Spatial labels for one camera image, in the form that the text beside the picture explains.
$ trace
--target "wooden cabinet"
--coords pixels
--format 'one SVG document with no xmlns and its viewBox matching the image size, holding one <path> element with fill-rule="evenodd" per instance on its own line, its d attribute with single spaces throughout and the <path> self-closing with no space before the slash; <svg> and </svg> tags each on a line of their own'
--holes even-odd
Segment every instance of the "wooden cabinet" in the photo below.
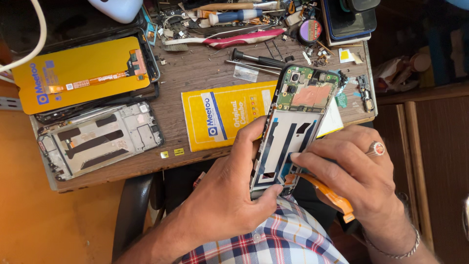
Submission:
<svg viewBox="0 0 469 264">
<path fill-rule="evenodd" d="M 469 86 L 458 93 L 378 99 L 373 121 L 394 163 L 397 195 L 444 263 L 467 263 L 463 205 L 469 195 Z"/>
</svg>

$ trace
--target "hand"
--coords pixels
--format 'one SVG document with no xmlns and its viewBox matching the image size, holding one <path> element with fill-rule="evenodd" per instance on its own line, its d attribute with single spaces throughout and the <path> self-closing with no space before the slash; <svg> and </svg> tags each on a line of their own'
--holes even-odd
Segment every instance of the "hand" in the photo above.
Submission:
<svg viewBox="0 0 469 264">
<path fill-rule="evenodd" d="M 383 143 L 376 130 L 351 125 L 313 141 L 303 153 L 292 154 L 291 159 L 347 198 L 367 231 L 378 232 L 405 214 L 394 194 L 393 164 L 388 152 L 375 157 L 365 154 L 373 141 Z M 336 160 L 342 168 L 323 157 Z"/>
<path fill-rule="evenodd" d="M 282 186 L 271 186 L 255 201 L 249 194 L 252 159 L 258 149 L 253 141 L 264 125 L 263 116 L 239 130 L 231 154 L 215 162 L 182 204 L 179 217 L 194 231 L 197 246 L 252 232 L 276 210 Z"/>
</svg>

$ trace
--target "screwdriver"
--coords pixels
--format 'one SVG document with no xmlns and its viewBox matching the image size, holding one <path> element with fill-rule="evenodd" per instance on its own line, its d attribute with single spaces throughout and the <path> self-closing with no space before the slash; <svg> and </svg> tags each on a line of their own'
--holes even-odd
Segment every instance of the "screwdriver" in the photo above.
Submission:
<svg viewBox="0 0 469 264">
<path fill-rule="evenodd" d="M 282 62 L 282 61 L 279 61 L 279 60 L 275 60 L 275 59 L 271 59 L 271 58 L 267 58 L 267 57 L 262 57 L 262 56 L 256 57 L 256 56 L 251 56 L 251 55 L 244 54 L 243 52 L 238 51 L 236 48 L 233 50 L 233 54 L 231 55 L 231 59 L 232 60 L 245 59 L 245 60 L 248 60 L 248 61 L 253 61 L 253 62 L 260 63 L 260 64 L 265 65 L 265 66 L 277 67 L 277 68 L 281 68 L 281 69 L 283 69 L 286 65 L 285 62 Z"/>
<path fill-rule="evenodd" d="M 262 9 L 244 9 L 239 10 L 238 12 L 226 12 L 221 14 L 209 14 L 208 20 L 210 25 L 215 25 L 216 23 L 224 23 L 224 22 L 231 22 L 234 20 L 248 20 L 255 17 L 260 17 L 262 14 L 272 13 L 272 12 L 281 12 L 285 11 L 285 9 L 280 10 L 269 10 L 269 11 L 262 11 Z"/>
</svg>

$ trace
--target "red gemstone ring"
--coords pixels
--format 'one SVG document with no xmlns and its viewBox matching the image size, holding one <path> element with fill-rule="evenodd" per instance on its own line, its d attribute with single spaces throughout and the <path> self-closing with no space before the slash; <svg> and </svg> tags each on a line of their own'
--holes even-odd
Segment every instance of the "red gemstone ring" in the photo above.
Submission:
<svg viewBox="0 0 469 264">
<path fill-rule="evenodd" d="M 385 152 L 384 145 L 380 142 L 373 141 L 373 143 L 370 145 L 370 150 L 366 152 L 365 154 L 368 157 L 374 157 L 374 156 L 381 156 Z"/>
</svg>

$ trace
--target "orange floor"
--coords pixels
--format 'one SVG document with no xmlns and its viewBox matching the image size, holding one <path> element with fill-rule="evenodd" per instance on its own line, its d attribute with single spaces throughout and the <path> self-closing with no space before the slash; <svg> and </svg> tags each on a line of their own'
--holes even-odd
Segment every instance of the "orange floor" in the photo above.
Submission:
<svg viewBox="0 0 469 264">
<path fill-rule="evenodd" d="M 0 110 L 0 164 L 1 264 L 111 262 L 123 181 L 51 191 L 28 116 L 16 111 Z"/>
</svg>

